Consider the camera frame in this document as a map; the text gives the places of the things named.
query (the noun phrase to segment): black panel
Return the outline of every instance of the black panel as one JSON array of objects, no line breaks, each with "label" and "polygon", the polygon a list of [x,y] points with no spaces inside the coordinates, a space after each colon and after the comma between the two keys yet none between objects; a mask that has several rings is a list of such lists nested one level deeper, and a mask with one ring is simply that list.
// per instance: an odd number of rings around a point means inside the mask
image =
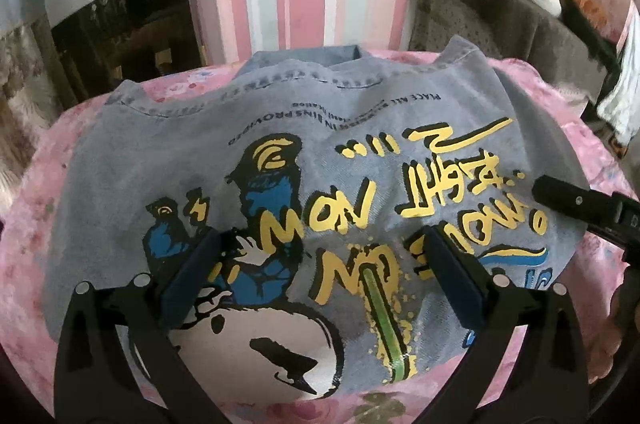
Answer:
[{"label": "black panel", "polygon": [[189,0],[95,0],[53,27],[56,49],[74,92],[87,99],[113,90],[122,78],[161,75],[155,54],[171,49],[164,72],[200,66]]}]

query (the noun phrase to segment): yellow lettering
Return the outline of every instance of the yellow lettering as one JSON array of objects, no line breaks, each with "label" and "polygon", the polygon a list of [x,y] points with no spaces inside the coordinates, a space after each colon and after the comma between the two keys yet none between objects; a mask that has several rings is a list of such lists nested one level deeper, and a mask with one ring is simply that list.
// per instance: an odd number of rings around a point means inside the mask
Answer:
[{"label": "yellow lettering", "polygon": [[449,139],[453,135],[453,128],[449,124],[439,123],[429,126],[421,126],[413,130],[405,130],[402,134],[412,142],[424,140],[424,145],[435,154],[456,151],[484,139],[485,137],[501,130],[513,122],[513,119],[503,117],[487,124],[479,130],[472,131],[466,135]]},{"label": "yellow lettering", "polygon": [[302,225],[298,214],[290,209],[287,210],[285,216],[284,227],[282,227],[279,221],[273,216],[271,211],[263,211],[260,216],[260,246],[262,251],[267,254],[273,254],[276,252],[276,247],[273,244],[272,235],[281,243],[288,244],[293,240],[295,235],[300,238],[305,236],[305,228]]},{"label": "yellow lettering", "polygon": [[391,151],[395,154],[399,154],[400,153],[400,147],[398,146],[398,143],[396,142],[396,140],[393,138],[392,135],[389,135],[388,133],[384,134],[384,139],[385,139],[385,144],[391,148]]},{"label": "yellow lettering", "polygon": [[429,279],[433,277],[433,272],[429,268],[425,268],[424,266],[428,266],[427,257],[424,255],[424,235],[421,232],[418,233],[419,236],[412,242],[405,242],[405,245],[408,244],[408,250],[411,256],[415,258],[421,266],[420,268],[414,269],[414,272],[418,273],[418,278],[420,279]]},{"label": "yellow lettering", "polygon": [[[473,223],[476,224],[478,236],[476,236],[471,229],[471,224]],[[492,220],[485,216],[484,213],[469,211],[462,215],[460,225],[462,226],[462,231],[465,233],[465,236],[472,242],[476,242],[476,244],[479,245],[489,245],[489,242],[491,242],[493,224]]]},{"label": "yellow lettering", "polygon": [[366,229],[375,193],[376,183],[365,178],[360,185],[355,207],[340,190],[335,190],[333,197],[319,195],[309,211],[309,227],[316,232],[333,229],[340,234],[346,234],[349,229],[349,215],[357,228]]},{"label": "yellow lettering", "polygon": [[371,147],[373,148],[374,153],[379,157],[385,156],[385,150],[383,149],[378,137],[374,137],[371,139]]},{"label": "yellow lettering", "polygon": [[524,209],[529,206],[519,201],[511,193],[507,193],[505,196],[509,199],[511,206],[507,206],[501,200],[493,200],[495,208],[500,211],[502,216],[492,211],[488,206],[483,206],[482,212],[497,224],[507,229],[515,229],[518,227],[518,222],[524,222]]},{"label": "yellow lettering", "polygon": [[460,233],[456,226],[445,224],[442,230],[444,234],[446,234],[451,241],[460,248],[460,250],[468,252],[471,255],[475,254],[474,248],[471,247],[468,241],[466,241],[465,237],[462,236],[462,233]]},{"label": "yellow lettering", "polygon": [[321,264],[322,270],[316,271],[316,274],[321,274],[319,286],[312,286],[312,292],[309,293],[309,297],[320,305],[326,305],[329,301],[336,279],[348,292],[357,294],[359,283],[362,281],[362,267],[365,264],[375,267],[386,299],[391,299],[398,290],[400,268],[396,255],[387,245],[357,251],[354,259],[350,260],[350,266],[345,265],[338,256],[326,250],[322,253]]},{"label": "yellow lettering", "polygon": [[[529,206],[517,200],[511,193],[507,193],[505,196],[510,201],[511,206],[507,206],[501,200],[492,199],[495,208],[500,211],[500,214],[488,206],[481,206],[480,212],[469,211],[462,215],[460,225],[468,239],[476,242],[476,244],[487,246],[491,243],[494,222],[507,229],[516,229],[518,222],[524,222],[524,209]],[[472,230],[472,224],[474,223],[476,224],[478,236]]]},{"label": "yellow lettering", "polygon": [[359,142],[353,145],[353,150],[362,157],[367,156],[367,148],[365,148],[365,146]]},{"label": "yellow lettering", "polygon": [[544,211],[534,210],[531,213],[531,230],[533,230],[536,234],[543,236],[546,233],[546,226],[548,224],[548,219]]},{"label": "yellow lettering", "polygon": [[434,197],[441,206],[446,204],[444,193],[453,190],[449,198],[459,203],[465,194],[465,181],[460,168],[455,163],[445,164],[439,156],[434,162],[427,160],[433,185],[430,186],[427,173],[422,164],[411,162],[404,164],[404,187],[409,203],[396,206],[396,212],[403,218],[431,216],[435,214]]},{"label": "yellow lettering", "polygon": [[504,179],[498,175],[497,167],[499,163],[500,159],[497,155],[481,149],[480,156],[461,160],[458,165],[467,177],[476,179],[476,182],[471,186],[471,192],[474,195],[479,195],[491,185],[502,189]]}]

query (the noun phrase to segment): floral cloth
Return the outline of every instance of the floral cloth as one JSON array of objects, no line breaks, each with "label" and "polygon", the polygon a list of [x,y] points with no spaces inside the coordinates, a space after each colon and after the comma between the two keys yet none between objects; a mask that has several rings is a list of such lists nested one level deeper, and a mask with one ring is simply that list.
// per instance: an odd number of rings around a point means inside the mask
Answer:
[{"label": "floral cloth", "polygon": [[[373,55],[409,64],[430,63],[436,54],[373,51]],[[557,91],[544,83],[528,64],[518,60],[492,61],[507,72],[562,127],[591,187],[607,194],[620,191],[635,197],[613,157],[601,141],[567,107]],[[207,67],[143,83],[159,102],[198,96],[227,84],[240,64]],[[42,137],[18,198],[6,219],[0,240],[0,343],[27,386],[45,408],[53,408],[53,374],[57,345],[49,337],[40,307],[47,249],[53,217],[74,145],[94,120],[106,96],[88,100],[66,111]],[[585,346],[601,348],[611,296],[622,282],[622,251],[591,234],[561,274],[582,329]],[[496,399],[518,354],[523,330],[511,339],[505,358],[484,402]],[[234,424],[302,423],[411,423],[438,393],[462,356],[399,384],[370,393],[268,407],[226,405]],[[145,396],[159,401],[157,394]]]}]

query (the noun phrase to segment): cartoon print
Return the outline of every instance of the cartoon print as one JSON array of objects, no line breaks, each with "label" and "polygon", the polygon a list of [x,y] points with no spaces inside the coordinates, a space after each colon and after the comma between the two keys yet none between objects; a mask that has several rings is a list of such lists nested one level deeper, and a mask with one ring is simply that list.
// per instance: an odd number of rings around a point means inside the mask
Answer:
[{"label": "cartoon print", "polygon": [[[492,241],[498,227],[526,227],[527,210],[529,229],[539,236],[546,232],[546,214],[530,210],[508,190],[515,185],[514,179],[525,178],[524,173],[514,170],[513,178],[501,175],[498,156],[483,148],[477,148],[477,156],[462,160],[442,157],[478,143],[512,121],[500,118],[455,138],[453,128],[445,123],[405,130],[402,139],[420,143],[431,151],[431,159],[423,160],[423,165],[409,156],[399,167],[407,202],[395,206],[397,215],[428,219],[440,206],[460,203],[465,196],[479,195],[491,187],[499,198],[492,195],[476,210],[459,211],[457,222],[441,220],[445,234],[485,266],[537,267],[545,263],[548,250],[544,247],[528,249]],[[366,146],[350,140],[335,150],[348,159],[356,155],[389,158],[404,154],[398,144],[406,145],[402,139],[380,132],[379,136],[367,135]],[[336,328],[312,308],[292,303],[287,290],[303,257],[311,258],[303,247],[305,232],[331,230],[345,235],[352,227],[366,229],[379,186],[367,176],[359,188],[350,186],[351,191],[328,186],[328,193],[311,193],[303,209],[302,171],[297,162],[301,151],[299,137],[270,134],[249,144],[226,176],[226,182],[238,189],[246,226],[223,232],[222,258],[209,274],[191,317],[172,336],[201,385],[215,390],[210,394],[215,400],[268,404],[319,398],[333,393],[340,383],[344,350]],[[147,207],[155,219],[143,238],[152,273],[160,264],[180,259],[208,229],[209,198],[203,198],[199,188],[186,197],[183,217],[178,216],[178,202],[172,198],[160,198]],[[362,298],[364,314],[357,317],[366,319],[378,342],[378,349],[368,353],[375,354],[389,372],[382,383],[417,373],[417,357],[410,344],[415,314],[402,307],[410,295],[403,293],[404,282],[433,277],[421,235],[416,233],[403,243],[417,262],[412,267],[414,275],[402,270],[395,250],[384,243],[347,244],[351,253],[346,261],[320,248],[308,291],[309,299],[320,306],[328,303],[334,286]],[[472,244],[484,249],[476,252]],[[546,286],[551,277],[550,270],[542,271],[536,288]],[[535,269],[527,270],[526,284],[532,286],[535,279]],[[474,338],[473,332],[467,333],[463,346],[470,346]]]},{"label": "cartoon print", "polygon": [[325,305],[337,283],[364,301],[366,317],[378,338],[378,357],[389,370],[391,382],[417,373],[416,356],[410,353],[412,324],[397,317],[401,311],[398,300],[401,269],[396,255],[388,245],[351,244],[347,263],[333,252],[316,252],[316,278],[309,297]]},{"label": "cartoon print", "polygon": [[[226,179],[238,187],[246,228],[222,234],[223,259],[190,317],[172,332],[196,379],[205,387],[215,386],[210,393],[215,400],[249,397],[247,402],[255,403],[256,393],[265,404],[320,398],[340,383],[344,352],[335,327],[286,297],[303,257],[300,234],[294,231],[286,238],[275,233],[270,246],[261,234],[269,226],[265,216],[280,228],[300,217],[296,158],[301,149],[300,139],[288,133],[263,137],[245,149]],[[147,207],[156,219],[143,239],[152,272],[188,250],[206,228],[209,198],[198,188],[187,199],[182,214],[197,227],[194,237],[178,217],[174,200],[161,198]]]},{"label": "cartoon print", "polygon": [[203,289],[191,315],[197,324],[171,334],[196,380],[213,387],[214,401],[292,402],[337,389],[344,356],[331,323],[301,304],[223,306],[230,295]]},{"label": "cartoon print", "polygon": [[160,266],[191,245],[191,237],[178,217],[178,204],[171,198],[160,198],[146,207],[156,223],[142,239],[146,261],[151,274],[156,274]]},{"label": "cartoon print", "polygon": [[231,292],[225,304],[243,307],[264,306],[284,297],[302,261],[302,239],[278,242],[275,252],[261,250],[260,218],[265,211],[284,218],[289,210],[300,213],[298,198],[300,168],[296,158],[302,149],[300,139],[289,133],[276,133],[250,144],[229,176],[240,190],[240,210],[247,228],[233,235],[240,249],[233,249],[232,260],[223,263],[213,285]]}]

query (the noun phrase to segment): cartoon character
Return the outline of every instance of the cartoon character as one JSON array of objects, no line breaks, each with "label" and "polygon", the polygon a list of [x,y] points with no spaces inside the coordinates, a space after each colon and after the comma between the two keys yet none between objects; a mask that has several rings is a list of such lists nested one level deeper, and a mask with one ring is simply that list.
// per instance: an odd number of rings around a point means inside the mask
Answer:
[{"label": "cartoon character", "polygon": [[[223,259],[194,303],[191,317],[170,337],[185,365],[215,401],[292,402],[332,394],[340,383],[344,351],[335,327],[313,309],[290,303],[286,292],[303,258],[298,234],[264,252],[260,219],[269,211],[286,225],[298,217],[300,139],[277,133],[254,141],[228,175],[239,190],[246,228],[221,235]],[[190,238],[177,203],[161,198],[147,209],[156,219],[143,239],[154,269],[194,245],[206,228],[209,199],[187,194],[184,215],[198,229]]]},{"label": "cartoon character", "polygon": [[227,177],[240,190],[240,210],[247,228],[232,232],[235,249],[213,281],[221,291],[231,292],[223,304],[266,306],[284,298],[302,261],[302,241],[295,237],[288,244],[278,244],[269,255],[256,240],[264,211],[279,217],[281,223],[287,210],[297,214],[302,211],[298,198],[300,168],[296,164],[301,149],[300,139],[289,133],[262,137],[245,149]]},{"label": "cartoon character", "polygon": [[156,219],[142,239],[146,261],[151,274],[191,245],[191,237],[178,217],[178,204],[172,198],[160,198],[146,207]]},{"label": "cartoon character", "polygon": [[293,402],[331,395],[344,351],[334,326],[288,302],[223,307],[230,292],[203,289],[183,330],[170,334],[184,364],[216,402]]}]

